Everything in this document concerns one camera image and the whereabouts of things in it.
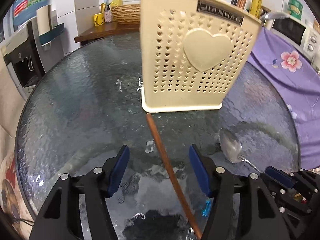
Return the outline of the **blue water bottle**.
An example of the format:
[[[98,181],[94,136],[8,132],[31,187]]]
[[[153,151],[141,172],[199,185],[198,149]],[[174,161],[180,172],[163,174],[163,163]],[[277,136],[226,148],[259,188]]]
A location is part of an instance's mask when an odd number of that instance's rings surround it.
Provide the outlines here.
[[[48,4],[48,0],[16,0],[13,4],[13,24],[20,26],[36,16],[36,11]]]

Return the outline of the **woven brown basin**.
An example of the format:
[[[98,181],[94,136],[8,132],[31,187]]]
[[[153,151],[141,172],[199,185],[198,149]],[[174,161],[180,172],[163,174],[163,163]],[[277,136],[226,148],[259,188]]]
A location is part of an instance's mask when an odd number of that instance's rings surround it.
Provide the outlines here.
[[[111,12],[113,20],[119,24],[140,24],[140,4],[115,6]]]

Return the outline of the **pink pump bottle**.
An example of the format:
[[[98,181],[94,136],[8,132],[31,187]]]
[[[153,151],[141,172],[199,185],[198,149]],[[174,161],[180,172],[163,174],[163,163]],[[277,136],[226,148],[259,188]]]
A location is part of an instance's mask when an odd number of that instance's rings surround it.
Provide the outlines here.
[[[105,5],[105,11],[104,11],[104,22],[110,23],[112,22],[112,12],[109,4]]]

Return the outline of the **wooden handled steel spoon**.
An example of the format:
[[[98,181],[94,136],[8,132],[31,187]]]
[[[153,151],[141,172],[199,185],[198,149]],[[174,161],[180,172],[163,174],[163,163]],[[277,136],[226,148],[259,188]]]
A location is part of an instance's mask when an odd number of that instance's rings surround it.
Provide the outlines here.
[[[269,20],[276,20],[276,19],[283,19],[283,18],[290,18],[291,15],[283,12],[283,11],[274,11],[274,12],[267,12],[260,17],[261,22],[269,21]]]

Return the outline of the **green bowl stack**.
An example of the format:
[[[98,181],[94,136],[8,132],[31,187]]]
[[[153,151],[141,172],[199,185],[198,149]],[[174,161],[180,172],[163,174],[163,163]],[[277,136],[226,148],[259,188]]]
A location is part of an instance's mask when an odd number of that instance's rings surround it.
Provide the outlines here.
[[[289,0],[287,3],[288,12],[291,16],[295,17],[298,20],[302,19],[303,14],[303,5],[298,0]]]

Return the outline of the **purple floral cloth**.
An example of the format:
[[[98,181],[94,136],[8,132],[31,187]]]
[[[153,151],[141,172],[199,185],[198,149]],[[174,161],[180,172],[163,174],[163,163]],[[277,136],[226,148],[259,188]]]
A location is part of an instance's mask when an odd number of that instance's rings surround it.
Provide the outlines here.
[[[274,85],[295,122],[302,168],[319,167],[319,75],[298,50],[263,28],[248,58]]]

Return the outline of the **round cartoon cushion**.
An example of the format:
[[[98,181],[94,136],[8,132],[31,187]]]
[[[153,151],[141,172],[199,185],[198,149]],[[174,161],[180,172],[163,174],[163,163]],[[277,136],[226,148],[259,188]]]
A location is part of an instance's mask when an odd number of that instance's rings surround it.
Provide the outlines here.
[[[33,219],[24,203],[18,181],[13,152],[1,163],[1,208],[12,221],[12,225],[23,239],[29,239]]]

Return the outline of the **round glass table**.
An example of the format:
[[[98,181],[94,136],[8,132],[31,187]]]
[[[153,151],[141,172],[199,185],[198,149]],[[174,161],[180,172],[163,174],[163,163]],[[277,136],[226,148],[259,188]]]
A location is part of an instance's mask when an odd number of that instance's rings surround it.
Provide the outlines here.
[[[18,182],[32,217],[61,174],[87,174],[127,145],[129,164],[119,190],[106,201],[118,238],[194,238],[146,123],[142,86],[138,33],[92,42],[45,75],[25,104],[15,144]],[[220,150],[217,133],[226,128],[260,169],[300,167],[291,112],[250,63],[220,110],[158,113],[153,119],[201,229],[207,198],[189,161],[191,144],[216,165],[247,176],[251,167],[230,163]]]

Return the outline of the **beige perforated utensil holder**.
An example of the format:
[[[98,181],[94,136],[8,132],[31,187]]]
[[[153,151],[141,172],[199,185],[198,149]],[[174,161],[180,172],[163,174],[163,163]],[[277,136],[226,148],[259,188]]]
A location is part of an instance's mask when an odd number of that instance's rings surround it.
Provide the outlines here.
[[[140,0],[143,109],[220,109],[262,26],[222,0]]]

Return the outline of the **grey water dispenser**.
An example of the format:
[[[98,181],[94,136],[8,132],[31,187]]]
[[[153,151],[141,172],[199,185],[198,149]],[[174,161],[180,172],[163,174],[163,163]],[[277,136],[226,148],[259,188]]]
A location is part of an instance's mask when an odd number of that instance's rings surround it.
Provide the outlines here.
[[[60,37],[44,46],[40,43],[36,17],[25,22],[1,49],[9,74],[24,100],[46,73],[64,58]]]

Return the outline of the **beige fabric chair cover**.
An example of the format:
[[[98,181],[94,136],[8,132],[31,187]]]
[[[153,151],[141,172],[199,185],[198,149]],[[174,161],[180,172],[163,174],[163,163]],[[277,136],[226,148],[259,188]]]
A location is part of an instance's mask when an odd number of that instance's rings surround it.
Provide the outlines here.
[[[8,68],[1,55],[1,126],[11,136],[15,137],[20,116],[25,105],[16,88]]]

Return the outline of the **yellow soap dispenser bottle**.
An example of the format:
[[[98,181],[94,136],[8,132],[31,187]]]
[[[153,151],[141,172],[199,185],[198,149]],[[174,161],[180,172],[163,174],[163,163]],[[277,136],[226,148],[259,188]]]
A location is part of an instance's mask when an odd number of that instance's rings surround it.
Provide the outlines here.
[[[112,0],[110,3],[110,7],[118,7],[123,5],[123,0]]]

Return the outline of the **yellow mug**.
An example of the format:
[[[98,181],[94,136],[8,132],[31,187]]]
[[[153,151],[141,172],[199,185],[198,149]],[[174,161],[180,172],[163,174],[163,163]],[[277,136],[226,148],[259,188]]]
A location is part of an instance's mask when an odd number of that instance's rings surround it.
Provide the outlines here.
[[[101,26],[105,23],[104,13],[98,13],[93,15],[94,26]]]

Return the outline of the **yellow roll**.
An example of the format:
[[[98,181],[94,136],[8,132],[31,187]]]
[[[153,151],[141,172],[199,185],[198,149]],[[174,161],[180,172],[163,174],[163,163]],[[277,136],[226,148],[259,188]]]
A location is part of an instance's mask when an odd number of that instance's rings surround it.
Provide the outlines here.
[[[252,0],[249,13],[256,18],[260,18],[260,11],[262,7],[263,0]]]

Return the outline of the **white microwave oven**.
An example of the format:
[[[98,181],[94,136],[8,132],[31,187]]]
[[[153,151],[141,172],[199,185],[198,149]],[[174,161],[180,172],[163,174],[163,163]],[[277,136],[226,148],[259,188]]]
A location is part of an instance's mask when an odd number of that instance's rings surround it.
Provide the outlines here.
[[[274,19],[270,31],[294,46],[309,62],[319,51],[317,31],[294,17]]]

